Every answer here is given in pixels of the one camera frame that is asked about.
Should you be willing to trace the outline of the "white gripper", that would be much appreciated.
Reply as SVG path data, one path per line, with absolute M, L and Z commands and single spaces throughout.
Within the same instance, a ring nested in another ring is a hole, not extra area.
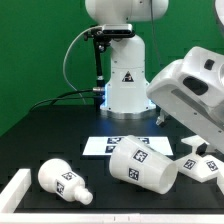
M 193 47 L 160 71 L 146 93 L 161 108 L 157 126 L 169 114 L 224 154 L 224 55 Z M 196 153 L 207 147 L 199 145 Z

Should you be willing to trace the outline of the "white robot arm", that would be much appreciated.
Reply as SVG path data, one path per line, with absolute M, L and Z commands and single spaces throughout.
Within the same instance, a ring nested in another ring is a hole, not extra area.
M 160 107 L 157 123 L 171 116 L 224 153 L 224 55 L 194 47 L 184 58 L 145 78 L 145 44 L 134 34 L 134 22 L 162 17 L 169 0 L 85 0 L 109 42 L 111 78 L 101 110 L 118 118 L 140 118 L 149 104 Z

